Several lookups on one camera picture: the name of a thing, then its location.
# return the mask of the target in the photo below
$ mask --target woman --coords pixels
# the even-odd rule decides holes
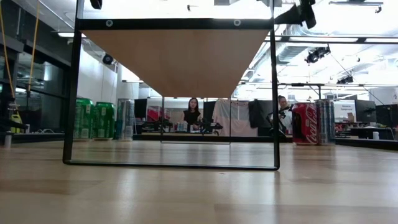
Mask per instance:
[[[193,126],[194,130],[199,129],[196,125],[196,122],[201,119],[199,112],[199,104],[196,98],[191,98],[188,102],[188,109],[183,113],[183,120],[186,121],[189,125]]]
[[[291,132],[292,110],[290,109],[290,106],[284,96],[278,96],[278,102],[279,102],[279,111],[278,111],[279,121],[283,124],[283,126],[279,125],[279,129],[281,129],[283,132],[285,132],[285,130],[289,130]]]

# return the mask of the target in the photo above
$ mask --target red cola can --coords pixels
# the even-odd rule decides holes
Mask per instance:
[[[293,142],[318,144],[318,119],[315,103],[296,103],[292,108]]]

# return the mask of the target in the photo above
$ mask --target wooden floor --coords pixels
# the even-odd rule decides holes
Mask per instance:
[[[233,143],[231,151],[259,146],[272,149]],[[124,156],[75,147],[80,159],[118,161],[128,154],[127,146]],[[61,156],[62,142],[0,148],[1,224],[398,223],[398,153],[392,151],[283,144],[278,172],[66,166]]]

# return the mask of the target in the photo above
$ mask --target ceiling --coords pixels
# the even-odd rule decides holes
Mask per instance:
[[[13,0],[32,14],[36,12],[35,1]],[[269,8],[256,0],[240,0],[230,6],[213,6],[214,0],[112,0],[103,1],[103,9],[91,8],[90,1],[85,1],[85,18],[141,18],[141,17],[242,17],[269,18]],[[300,26],[280,26],[277,35],[346,35],[367,37],[395,37],[398,35],[398,1],[382,1],[382,11],[375,13],[374,7],[334,6],[331,0],[317,0],[313,6],[317,25],[311,30]],[[76,0],[40,0],[40,19],[60,32],[71,32],[73,29]],[[187,4],[192,11],[187,12]],[[277,8],[276,14],[288,10],[291,4]],[[331,55],[319,62],[308,65],[304,58],[308,51],[319,44],[277,43],[279,61],[278,76],[280,82],[319,82],[336,83],[336,80],[347,74],[364,77],[364,74],[378,70],[393,70],[398,57],[398,45],[366,44],[332,44]],[[89,46],[99,51],[97,46]],[[271,80],[271,61],[269,44],[260,49],[259,57],[263,60],[250,74],[250,82],[269,83]],[[374,79],[368,75],[366,83]],[[254,93],[259,86],[245,87],[245,91]]]

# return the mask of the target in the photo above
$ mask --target black shirt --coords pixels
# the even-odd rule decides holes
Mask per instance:
[[[198,121],[199,115],[200,115],[199,111],[191,112],[189,110],[185,110],[184,121],[186,121],[189,125],[193,125]]]

